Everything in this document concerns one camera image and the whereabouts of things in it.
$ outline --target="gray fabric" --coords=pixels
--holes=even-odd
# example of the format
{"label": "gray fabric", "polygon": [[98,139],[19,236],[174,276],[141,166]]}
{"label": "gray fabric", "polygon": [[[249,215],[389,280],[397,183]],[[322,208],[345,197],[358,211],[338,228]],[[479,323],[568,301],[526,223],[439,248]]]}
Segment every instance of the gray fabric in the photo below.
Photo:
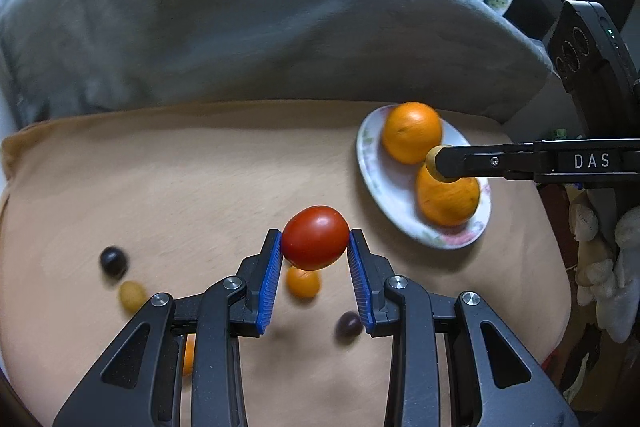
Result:
{"label": "gray fabric", "polygon": [[477,0],[5,0],[21,124],[196,100],[425,101],[503,122],[546,55]]}

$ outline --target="plate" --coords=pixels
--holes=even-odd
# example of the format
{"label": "plate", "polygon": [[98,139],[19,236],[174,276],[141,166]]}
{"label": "plate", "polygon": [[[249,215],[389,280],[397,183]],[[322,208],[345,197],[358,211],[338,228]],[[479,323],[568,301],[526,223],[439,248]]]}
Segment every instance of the plate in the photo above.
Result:
{"label": "plate", "polygon": [[[428,247],[455,250],[473,243],[486,228],[491,214],[491,188],[478,178],[480,201],[476,213],[459,227],[438,227],[422,215],[415,199],[415,178],[421,164],[403,165],[391,158],[382,145],[382,128],[395,105],[380,107],[362,122],[356,138],[358,165],[364,182],[386,217],[406,235]],[[460,131],[442,122],[442,143],[469,145]]]}

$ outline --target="stuffed toy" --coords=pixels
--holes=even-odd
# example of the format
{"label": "stuffed toy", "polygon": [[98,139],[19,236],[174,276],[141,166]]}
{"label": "stuffed toy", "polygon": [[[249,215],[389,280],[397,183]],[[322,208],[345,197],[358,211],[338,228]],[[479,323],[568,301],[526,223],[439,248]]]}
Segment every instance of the stuffed toy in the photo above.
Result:
{"label": "stuffed toy", "polygon": [[620,247],[617,258],[600,233],[586,191],[569,207],[569,227],[578,241],[578,305],[595,301],[598,327],[613,341],[623,343],[636,321],[640,301],[640,206],[616,224],[614,237]]}

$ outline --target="cherry tomato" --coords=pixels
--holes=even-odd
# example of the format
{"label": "cherry tomato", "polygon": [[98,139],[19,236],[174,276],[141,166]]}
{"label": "cherry tomato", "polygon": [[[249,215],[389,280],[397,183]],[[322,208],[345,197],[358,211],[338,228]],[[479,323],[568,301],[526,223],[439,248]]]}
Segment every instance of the cherry tomato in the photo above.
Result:
{"label": "cherry tomato", "polygon": [[320,274],[290,266],[287,270],[289,291],[301,299],[312,299],[320,291]]}
{"label": "cherry tomato", "polygon": [[301,270],[319,270],[338,260],[349,242],[349,225],[330,206],[310,206],[291,219],[282,231],[280,250]]}
{"label": "cherry tomato", "polygon": [[184,362],[182,363],[182,375],[188,377],[193,373],[193,353],[196,347],[196,336],[187,335],[187,343],[184,347]]}

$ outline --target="tan fabric surface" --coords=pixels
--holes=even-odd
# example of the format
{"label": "tan fabric surface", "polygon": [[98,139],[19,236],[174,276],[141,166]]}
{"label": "tan fabric surface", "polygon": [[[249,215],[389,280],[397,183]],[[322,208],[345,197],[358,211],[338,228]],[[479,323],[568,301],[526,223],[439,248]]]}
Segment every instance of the tan fabric surface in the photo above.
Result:
{"label": "tan fabric surface", "polygon": [[[430,291],[478,291],[538,360],[558,343],[569,285],[530,182],[492,180],[484,235],[431,250],[392,225],[365,188],[354,141],[378,104],[214,104],[41,124],[3,143],[9,178],[0,252],[0,344],[12,384],[49,426],[127,317],[98,254],[120,245],[127,279],[175,298],[204,291],[257,253],[268,228],[328,204],[374,253]],[[472,143],[505,142],[490,120],[443,113]],[[250,425],[382,425],[390,340],[333,341],[355,309],[342,257],[300,306],[278,288],[263,338],[241,339]],[[183,401],[183,426],[189,415]]]}

